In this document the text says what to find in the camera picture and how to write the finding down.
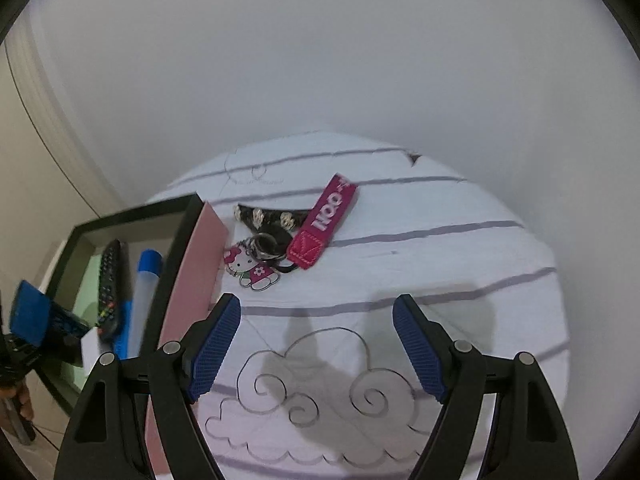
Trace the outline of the person's left hand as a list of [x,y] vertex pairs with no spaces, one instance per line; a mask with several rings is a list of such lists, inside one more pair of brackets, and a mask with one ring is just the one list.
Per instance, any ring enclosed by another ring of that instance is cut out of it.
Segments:
[[30,398],[29,388],[26,380],[22,379],[11,387],[1,387],[0,396],[2,399],[16,401],[20,408],[21,416],[31,422],[34,419],[34,409],[32,408],[32,399]]

